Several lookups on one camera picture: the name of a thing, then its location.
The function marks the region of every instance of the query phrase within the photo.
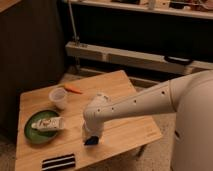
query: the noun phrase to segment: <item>wooden table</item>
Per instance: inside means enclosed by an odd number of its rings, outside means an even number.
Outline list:
[[[132,95],[136,90],[123,71],[76,80],[72,84],[81,89],[83,94],[69,93],[69,106],[59,112],[66,120],[66,130],[46,145],[29,144],[24,137],[24,126],[35,112],[44,109],[55,110],[48,100],[48,94],[56,86],[21,95],[16,171],[39,171],[42,160],[68,153],[75,154],[76,167],[73,170],[77,170],[161,138],[162,135],[153,118],[144,116],[109,121],[105,123],[99,144],[92,147],[84,146],[81,137],[82,113],[96,93],[105,92],[113,100]]]
[[[0,13],[20,1],[21,0],[0,0]]]

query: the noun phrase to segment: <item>tiled floor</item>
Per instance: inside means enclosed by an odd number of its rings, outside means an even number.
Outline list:
[[[66,73],[61,82],[81,79],[81,76]],[[163,138],[148,144],[141,157],[136,157],[135,149],[106,161],[97,163],[81,171],[169,171],[172,151],[175,114],[153,116]],[[13,171],[15,146],[0,136],[0,171]]]

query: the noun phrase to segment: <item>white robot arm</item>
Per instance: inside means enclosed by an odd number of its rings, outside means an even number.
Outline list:
[[[112,119],[177,112],[173,170],[213,170],[213,135],[209,135],[213,131],[211,102],[212,71],[166,81],[116,101],[99,93],[84,110],[83,140],[87,145],[91,137],[100,138],[104,122]],[[207,148],[212,150],[208,155]]]

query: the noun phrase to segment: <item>plastic cup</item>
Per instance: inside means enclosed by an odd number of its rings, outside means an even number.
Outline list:
[[[60,110],[67,106],[67,91],[64,88],[55,88],[49,93],[50,101]]]

